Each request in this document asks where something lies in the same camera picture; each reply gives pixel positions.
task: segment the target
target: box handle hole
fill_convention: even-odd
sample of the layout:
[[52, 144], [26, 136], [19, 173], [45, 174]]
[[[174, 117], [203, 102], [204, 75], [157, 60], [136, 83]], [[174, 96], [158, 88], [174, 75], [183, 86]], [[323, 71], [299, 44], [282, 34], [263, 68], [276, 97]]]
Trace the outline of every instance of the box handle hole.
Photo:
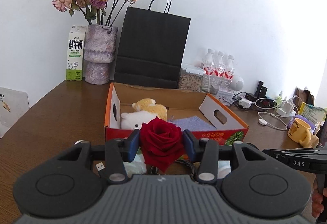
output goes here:
[[214, 117], [220, 121], [222, 124], [227, 123], [227, 117], [225, 115], [223, 115], [222, 112], [220, 112], [219, 110], [215, 110], [214, 111]]
[[113, 103], [113, 116], [115, 117], [115, 120], [117, 122], [117, 108], [116, 108], [115, 103]]

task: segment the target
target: human hand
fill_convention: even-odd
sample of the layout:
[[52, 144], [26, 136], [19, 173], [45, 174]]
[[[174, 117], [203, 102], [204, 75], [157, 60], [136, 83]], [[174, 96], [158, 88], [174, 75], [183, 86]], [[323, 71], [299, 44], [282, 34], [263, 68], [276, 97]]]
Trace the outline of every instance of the human hand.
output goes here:
[[311, 215], [315, 218], [319, 217], [320, 213], [324, 211], [324, 206], [322, 205], [323, 197], [327, 197], [327, 188], [323, 190], [323, 194], [318, 193], [318, 183], [317, 179], [313, 182], [313, 194], [312, 194], [312, 212]]

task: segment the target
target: purple vase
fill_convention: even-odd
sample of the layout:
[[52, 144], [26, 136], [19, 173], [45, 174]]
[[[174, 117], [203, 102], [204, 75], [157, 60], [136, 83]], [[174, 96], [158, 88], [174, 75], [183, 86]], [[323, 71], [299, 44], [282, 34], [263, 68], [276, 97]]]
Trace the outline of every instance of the purple vase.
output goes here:
[[118, 27], [89, 25], [84, 59], [90, 63], [86, 66], [85, 81], [103, 85], [109, 82], [109, 63], [115, 60]]

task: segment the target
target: wooden table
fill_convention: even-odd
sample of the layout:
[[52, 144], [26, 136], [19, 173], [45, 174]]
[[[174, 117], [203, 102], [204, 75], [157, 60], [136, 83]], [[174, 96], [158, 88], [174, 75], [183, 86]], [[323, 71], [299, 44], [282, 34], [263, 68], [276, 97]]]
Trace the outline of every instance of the wooden table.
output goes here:
[[[12, 223], [20, 215], [12, 197], [12, 186], [18, 176], [77, 140], [88, 140], [93, 145], [104, 143], [108, 90], [108, 84], [96, 86], [85, 81], [64, 81], [26, 112], [0, 139], [0, 223]], [[260, 150], [299, 147], [287, 137], [286, 132], [259, 125], [256, 112], [236, 107], [232, 109], [250, 126], [245, 142], [253, 143]], [[279, 125], [273, 119], [269, 121]], [[304, 175], [313, 182], [313, 174]], [[310, 207], [311, 204], [303, 215], [313, 221]]]

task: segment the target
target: blue cloth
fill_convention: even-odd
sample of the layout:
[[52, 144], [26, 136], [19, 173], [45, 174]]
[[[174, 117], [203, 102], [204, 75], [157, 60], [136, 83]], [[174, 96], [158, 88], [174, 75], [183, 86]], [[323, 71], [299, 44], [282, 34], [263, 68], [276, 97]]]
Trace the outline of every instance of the blue cloth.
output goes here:
[[177, 119], [170, 122], [175, 124], [176, 126], [179, 126], [182, 131], [184, 131], [185, 129], [188, 129], [190, 131], [216, 131], [217, 130], [213, 125], [203, 121], [201, 118], [197, 116], [192, 116], [184, 119]]

